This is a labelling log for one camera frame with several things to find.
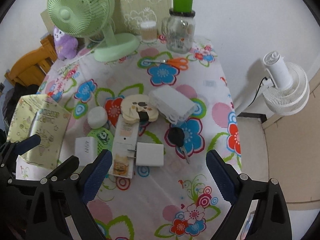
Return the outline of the white charger adapter 45W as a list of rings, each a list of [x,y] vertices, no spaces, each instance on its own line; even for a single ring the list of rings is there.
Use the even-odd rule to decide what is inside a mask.
[[[75,156],[80,166],[86,166],[96,159],[98,155],[98,142],[94,137],[80,137],[75,140]]]

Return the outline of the white remote control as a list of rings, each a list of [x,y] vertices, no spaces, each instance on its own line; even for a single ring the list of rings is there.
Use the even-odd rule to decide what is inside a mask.
[[[128,124],[121,115],[119,116],[111,151],[112,165],[108,174],[132,179],[135,168],[138,133],[138,122]]]

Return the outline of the white plug adapter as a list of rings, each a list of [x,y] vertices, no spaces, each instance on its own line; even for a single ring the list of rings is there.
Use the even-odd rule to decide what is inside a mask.
[[[164,165],[164,145],[137,142],[135,150],[129,150],[128,158],[137,166],[161,167]]]

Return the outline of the black car key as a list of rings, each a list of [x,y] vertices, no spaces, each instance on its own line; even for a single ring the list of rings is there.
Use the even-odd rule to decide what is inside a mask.
[[[186,162],[190,164],[189,157],[184,148],[184,132],[179,127],[171,127],[169,128],[168,132],[168,140],[175,145],[177,148],[180,149],[181,153],[183,154]]]

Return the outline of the green panda speaker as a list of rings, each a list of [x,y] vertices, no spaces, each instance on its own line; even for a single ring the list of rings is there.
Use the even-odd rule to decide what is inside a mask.
[[[101,127],[99,129],[93,129],[88,133],[87,136],[96,139],[97,154],[100,154],[100,152],[103,150],[112,150],[114,136],[108,129],[104,127]]]

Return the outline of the yellow fabric storage box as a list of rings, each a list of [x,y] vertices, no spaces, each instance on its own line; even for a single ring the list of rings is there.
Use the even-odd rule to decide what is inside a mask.
[[[53,170],[58,165],[63,137],[71,114],[46,94],[20,97],[9,126],[7,139],[22,141],[39,135],[41,142],[22,154],[29,164]]]

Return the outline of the white rounded case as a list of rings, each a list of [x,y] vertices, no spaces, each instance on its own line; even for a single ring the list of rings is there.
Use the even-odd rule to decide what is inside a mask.
[[[87,121],[91,129],[99,129],[103,127],[108,121],[107,112],[104,107],[97,106],[92,108],[88,112]]]

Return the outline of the black clothing pile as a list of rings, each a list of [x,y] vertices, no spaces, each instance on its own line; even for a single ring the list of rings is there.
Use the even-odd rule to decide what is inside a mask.
[[[10,125],[16,106],[22,96],[36,94],[39,86],[32,84],[24,86],[20,83],[16,83],[15,87],[10,89],[5,96],[2,112],[4,120]]]

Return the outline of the wooden chair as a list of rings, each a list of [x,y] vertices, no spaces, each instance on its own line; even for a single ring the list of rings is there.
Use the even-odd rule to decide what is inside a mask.
[[[41,40],[41,46],[22,56],[4,77],[15,86],[17,83],[28,87],[40,86],[51,66],[57,60],[52,34],[46,34]]]

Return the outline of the beige bear-shaped mirror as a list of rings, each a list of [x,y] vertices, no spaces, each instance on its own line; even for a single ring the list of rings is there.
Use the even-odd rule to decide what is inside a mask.
[[[144,94],[125,97],[121,102],[120,109],[124,121],[128,124],[154,122],[159,116],[158,109],[149,104],[149,96]]]

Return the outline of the floral tablecloth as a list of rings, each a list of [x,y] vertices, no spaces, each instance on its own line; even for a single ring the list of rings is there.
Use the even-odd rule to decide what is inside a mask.
[[[71,113],[59,161],[74,153],[76,138],[91,133],[87,113],[95,106],[106,109],[107,127],[114,129],[129,95],[169,85],[196,103],[181,124],[189,160],[168,140],[171,124],[160,116],[140,126],[138,139],[163,144],[164,165],[137,166],[132,179],[104,179],[88,207],[107,239],[210,239],[229,210],[205,162],[206,153],[217,150],[241,170],[239,130],[224,72],[206,38],[196,37],[184,54],[188,69],[162,64],[175,58],[162,36],[113,62],[98,62],[84,49],[74,59],[57,60],[39,87]]]

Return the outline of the purple plush bunny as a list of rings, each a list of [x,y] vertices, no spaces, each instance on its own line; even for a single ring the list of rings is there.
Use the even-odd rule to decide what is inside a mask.
[[[73,59],[77,55],[78,40],[64,33],[57,26],[53,29],[54,45],[60,60]]]

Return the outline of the clear plastic box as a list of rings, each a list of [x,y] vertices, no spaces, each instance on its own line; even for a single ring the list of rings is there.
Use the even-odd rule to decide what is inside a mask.
[[[155,106],[171,124],[185,122],[196,110],[196,103],[169,85],[149,93],[149,103]]]

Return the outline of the white floor fan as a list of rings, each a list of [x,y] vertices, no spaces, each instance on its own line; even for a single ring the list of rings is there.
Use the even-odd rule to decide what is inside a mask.
[[[294,115],[308,103],[310,86],[304,69],[292,62],[285,62],[277,52],[263,57],[268,76],[263,77],[253,94],[235,108],[236,115],[248,108],[257,97],[263,96],[268,109],[281,116]]]

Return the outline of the cotton swab container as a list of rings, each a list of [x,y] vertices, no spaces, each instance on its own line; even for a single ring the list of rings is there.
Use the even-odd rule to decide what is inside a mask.
[[[153,43],[157,41],[157,23],[156,21],[144,21],[140,24],[140,34],[144,43]]]

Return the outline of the green desk fan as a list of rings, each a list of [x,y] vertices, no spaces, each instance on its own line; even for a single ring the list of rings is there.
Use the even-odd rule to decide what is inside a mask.
[[[121,59],[140,45],[139,38],[131,33],[113,32],[115,0],[48,0],[47,9],[54,25],[68,35],[84,38],[103,33],[103,41],[94,50],[99,62]]]

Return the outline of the glass jar green lid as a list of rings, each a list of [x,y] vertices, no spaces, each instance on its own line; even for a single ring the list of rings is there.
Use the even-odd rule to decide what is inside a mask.
[[[193,0],[172,0],[169,16],[162,21],[162,34],[170,51],[186,54],[191,50],[195,33]]]

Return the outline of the beige cartoon cushion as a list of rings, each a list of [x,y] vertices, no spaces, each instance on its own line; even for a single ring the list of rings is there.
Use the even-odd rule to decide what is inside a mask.
[[[170,8],[171,0],[115,0],[113,31],[139,35],[142,22],[155,21],[157,33],[161,33],[162,20],[169,15]]]

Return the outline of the orange handled scissors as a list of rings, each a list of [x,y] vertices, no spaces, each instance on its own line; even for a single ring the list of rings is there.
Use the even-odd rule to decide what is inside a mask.
[[[175,67],[179,70],[187,70],[188,67],[188,60],[185,58],[175,58],[175,59],[168,59],[168,60],[151,60],[151,59],[145,59],[144,62],[147,63],[162,63],[162,64],[168,64],[172,67]]]

